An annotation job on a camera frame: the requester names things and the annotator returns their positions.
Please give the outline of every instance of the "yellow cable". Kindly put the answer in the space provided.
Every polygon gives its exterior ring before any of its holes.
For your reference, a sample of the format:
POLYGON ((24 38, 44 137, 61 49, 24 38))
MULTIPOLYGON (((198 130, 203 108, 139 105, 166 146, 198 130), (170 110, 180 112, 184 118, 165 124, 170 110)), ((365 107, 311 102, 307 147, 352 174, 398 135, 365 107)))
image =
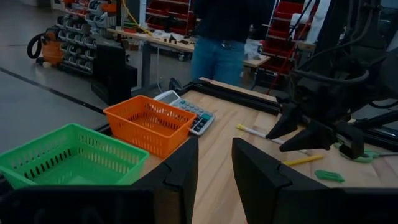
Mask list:
POLYGON ((152 32, 149 31, 149 30, 147 30, 147 29, 145 29, 145 28, 143 28, 143 27, 141 27, 141 26, 139 25, 139 23, 136 21, 136 19, 134 18, 134 16, 132 16, 132 14, 130 13, 129 8, 126 6, 126 0, 122 0, 122 3, 123 3, 124 9, 126 10, 127 14, 129 15, 129 17, 137 24, 137 26, 138 26, 140 29, 142 29, 142 31, 144 31, 146 34, 148 34, 150 37, 152 37, 152 32))

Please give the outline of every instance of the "vacuum hose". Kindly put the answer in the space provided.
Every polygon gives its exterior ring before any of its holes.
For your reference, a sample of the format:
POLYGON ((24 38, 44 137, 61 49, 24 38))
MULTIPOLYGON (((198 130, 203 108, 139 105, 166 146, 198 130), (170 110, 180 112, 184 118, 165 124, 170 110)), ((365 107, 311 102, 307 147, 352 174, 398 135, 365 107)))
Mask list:
POLYGON ((42 41, 41 38, 45 36, 45 33, 42 34, 37 34, 36 36, 34 36, 32 38, 32 40, 29 41, 29 43, 27 44, 27 55, 31 58, 31 59, 37 59, 40 54, 42 53, 42 41), (33 45, 35 45, 37 42, 37 47, 36 47, 36 52, 33 53, 33 45))

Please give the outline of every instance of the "person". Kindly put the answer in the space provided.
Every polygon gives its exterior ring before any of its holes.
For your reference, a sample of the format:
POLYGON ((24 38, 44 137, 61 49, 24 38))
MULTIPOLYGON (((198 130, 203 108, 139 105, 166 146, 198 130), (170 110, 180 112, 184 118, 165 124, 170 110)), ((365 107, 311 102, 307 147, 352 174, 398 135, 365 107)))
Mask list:
POLYGON ((194 0, 193 11, 201 21, 191 78, 238 86, 250 25, 266 23, 273 8, 274 0, 194 0))

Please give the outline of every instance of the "calculator display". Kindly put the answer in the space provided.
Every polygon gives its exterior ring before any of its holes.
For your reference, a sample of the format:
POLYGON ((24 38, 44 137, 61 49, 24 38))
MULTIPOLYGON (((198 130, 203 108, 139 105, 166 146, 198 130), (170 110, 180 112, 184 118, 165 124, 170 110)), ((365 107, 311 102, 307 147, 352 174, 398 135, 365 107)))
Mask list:
POLYGON ((169 95, 163 97, 163 98, 160 99, 160 100, 161 100, 163 103, 170 104, 171 102, 173 102, 174 100, 177 100, 177 99, 178 99, 178 96, 177 96, 176 94, 172 93, 172 94, 169 94, 169 95))

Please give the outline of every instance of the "calculator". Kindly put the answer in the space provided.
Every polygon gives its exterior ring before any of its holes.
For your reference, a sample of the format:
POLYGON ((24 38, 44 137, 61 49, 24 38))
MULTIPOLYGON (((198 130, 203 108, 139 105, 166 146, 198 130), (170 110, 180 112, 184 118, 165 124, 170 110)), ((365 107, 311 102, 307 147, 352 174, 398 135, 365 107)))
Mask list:
POLYGON ((196 114, 197 117, 195 118, 195 120, 193 120, 190 131, 197 136, 201 136, 215 120, 214 114, 204 110, 203 108, 198 107, 197 105, 194 105, 187 100, 184 100, 183 98, 178 96, 177 93, 173 90, 161 93, 157 95, 154 99, 196 114))

